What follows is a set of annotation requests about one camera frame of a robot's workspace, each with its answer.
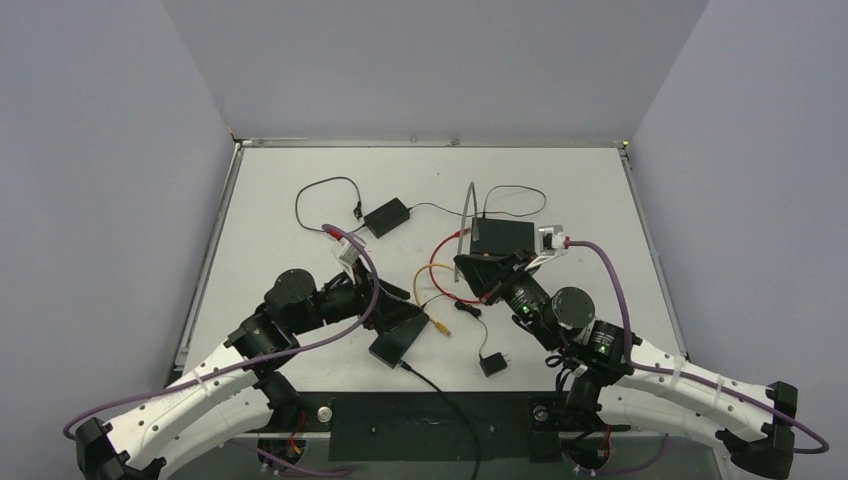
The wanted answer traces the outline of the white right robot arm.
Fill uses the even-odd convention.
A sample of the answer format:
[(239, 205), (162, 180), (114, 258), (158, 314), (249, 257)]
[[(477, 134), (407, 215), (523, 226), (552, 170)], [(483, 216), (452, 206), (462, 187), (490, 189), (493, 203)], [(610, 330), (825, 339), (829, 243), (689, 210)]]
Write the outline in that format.
[(701, 368), (634, 334), (623, 288), (606, 252), (567, 239), (600, 258), (612, 283), (622, 323), (598, 320), (591, 298), (576, 287), (549, 294), (535, 280), (538, 256), (458, 254), (454, 263), (485, 305), (505, 303), (513, 322), (544, 350), (562, 356), (574, 381), (564, 400), (578, 427), (641, 426), (689, 434), (723, 447), (738, 468), (767, 479), (789, 477), (794, 459), (792, 422), (798, 391), (784, 382), (752, 385)]

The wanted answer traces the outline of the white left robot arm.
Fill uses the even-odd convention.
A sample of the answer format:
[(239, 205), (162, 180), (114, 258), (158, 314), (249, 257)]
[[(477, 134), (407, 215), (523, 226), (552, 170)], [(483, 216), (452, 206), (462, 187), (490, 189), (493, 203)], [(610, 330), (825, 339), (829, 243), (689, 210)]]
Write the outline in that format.
[(225, 441), (308, 420), (299, 392), (282, 374), (305, 334), (353, 317), (377, 337), (370, 352), (396, 366), (427, 323), (408, 292), (374, 284), (361, 261), (323, 287), (303, 269), (276, 279), (255, 312), (166, 394), (129, 411), (81, 423), (77, 465), (87, 479), (159, 479)]

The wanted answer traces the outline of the black ribbed power adapter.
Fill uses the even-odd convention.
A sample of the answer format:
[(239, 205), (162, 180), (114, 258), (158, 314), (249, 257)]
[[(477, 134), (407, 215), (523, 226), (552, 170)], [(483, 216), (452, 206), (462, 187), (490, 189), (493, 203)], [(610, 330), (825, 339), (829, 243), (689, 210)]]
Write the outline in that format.
[(369, 345), (369, 353), (383, 365), (394, 369), (429, 323), (428, 316), (419, 311), (403, 318), (387, 332), (379, 334)]

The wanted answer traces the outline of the small black wall plug adapter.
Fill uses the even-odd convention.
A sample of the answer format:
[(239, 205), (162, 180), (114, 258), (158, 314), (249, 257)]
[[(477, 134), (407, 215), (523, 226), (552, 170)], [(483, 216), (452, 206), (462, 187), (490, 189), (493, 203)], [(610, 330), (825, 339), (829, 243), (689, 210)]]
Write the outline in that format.
[(502, 352), (496, 352), (487, 356), (479, 355), (478, 363), (486, 378), (490, 378), (505, 371), (509, 367), (510, 359)]

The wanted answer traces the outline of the black network switch box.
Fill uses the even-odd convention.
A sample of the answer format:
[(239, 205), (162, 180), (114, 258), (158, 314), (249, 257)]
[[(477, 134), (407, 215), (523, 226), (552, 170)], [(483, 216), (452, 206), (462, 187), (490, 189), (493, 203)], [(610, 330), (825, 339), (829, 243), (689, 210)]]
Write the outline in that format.
[(472, 221), (470, 253), (507, 256), (535, 250), (532, 222), (478, 217)]

